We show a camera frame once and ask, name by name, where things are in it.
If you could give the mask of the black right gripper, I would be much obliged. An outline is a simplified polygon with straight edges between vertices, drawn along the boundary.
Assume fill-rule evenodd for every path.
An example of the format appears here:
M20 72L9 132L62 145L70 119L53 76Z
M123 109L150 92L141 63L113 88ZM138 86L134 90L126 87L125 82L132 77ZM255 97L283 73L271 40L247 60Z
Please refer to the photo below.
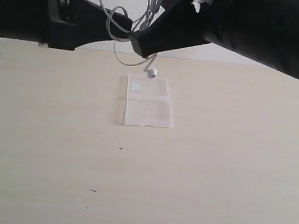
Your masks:
M143 31L129 34L136 54L155 53L207 44L204 35L220 25L237 0L161 0L163 14Z

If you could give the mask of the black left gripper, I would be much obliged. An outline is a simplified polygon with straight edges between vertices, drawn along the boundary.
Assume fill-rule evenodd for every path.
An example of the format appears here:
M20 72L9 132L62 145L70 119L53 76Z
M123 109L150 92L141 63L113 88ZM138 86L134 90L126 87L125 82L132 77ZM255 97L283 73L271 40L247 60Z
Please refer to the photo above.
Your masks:
M0 0L0 37L73 51L93 42L125 39L132 20L118 12L107 30L107 15L89 0Z

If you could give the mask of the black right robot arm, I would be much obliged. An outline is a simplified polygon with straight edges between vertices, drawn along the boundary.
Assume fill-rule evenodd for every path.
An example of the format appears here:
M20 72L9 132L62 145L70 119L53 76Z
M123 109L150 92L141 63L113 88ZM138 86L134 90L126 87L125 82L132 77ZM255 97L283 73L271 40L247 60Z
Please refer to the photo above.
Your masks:
M299 80L299 0L162 0L163 14L129 34L141 57L216 44Z

